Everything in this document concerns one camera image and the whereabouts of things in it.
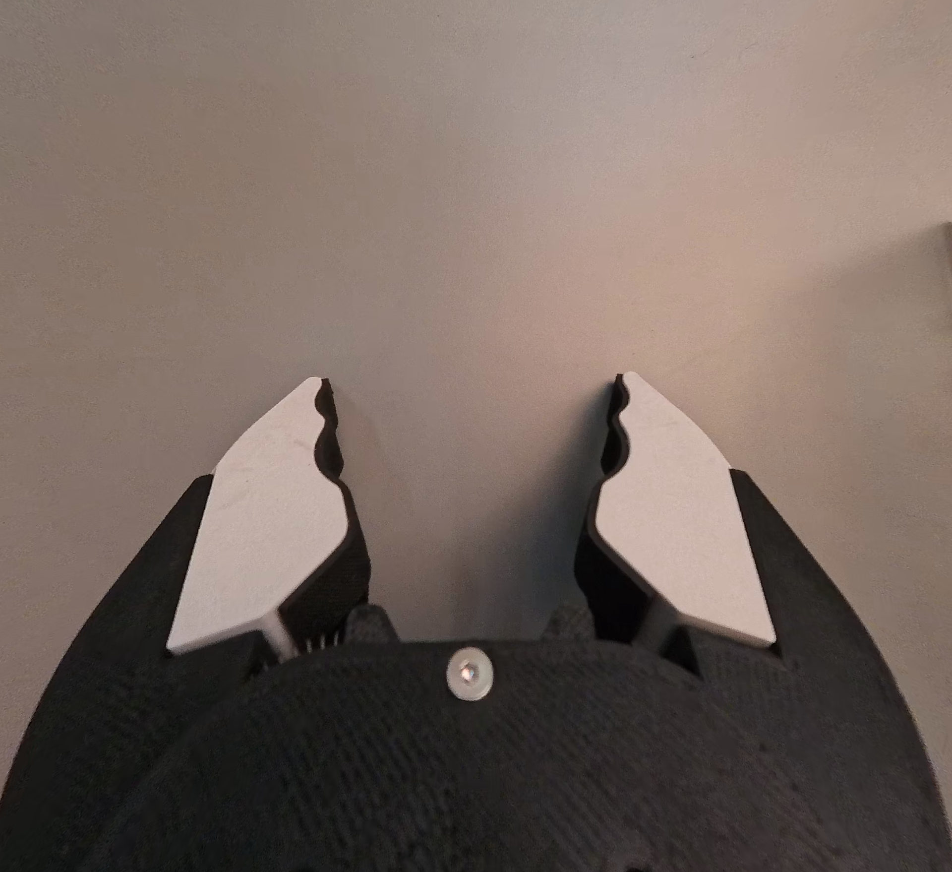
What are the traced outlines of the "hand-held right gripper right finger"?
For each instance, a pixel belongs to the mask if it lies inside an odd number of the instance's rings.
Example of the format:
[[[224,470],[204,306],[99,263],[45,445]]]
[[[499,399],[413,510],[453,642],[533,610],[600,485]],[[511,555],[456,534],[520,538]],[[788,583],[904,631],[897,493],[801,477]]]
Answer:
[[[691,627],[771,648],[777,634],[722,451],[633,371],[616,376],[606,416],[584,520],[596,636],[657,649]]]

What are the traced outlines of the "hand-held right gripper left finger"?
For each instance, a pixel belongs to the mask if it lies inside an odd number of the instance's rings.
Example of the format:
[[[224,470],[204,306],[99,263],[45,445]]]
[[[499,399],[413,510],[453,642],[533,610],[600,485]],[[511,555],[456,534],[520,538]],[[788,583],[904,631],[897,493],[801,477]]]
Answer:
[[[183,655],[260,633],[281,661],[367,602],[363,530],[342,479],[328,378],[305,379],[215,467],[167,641]]]

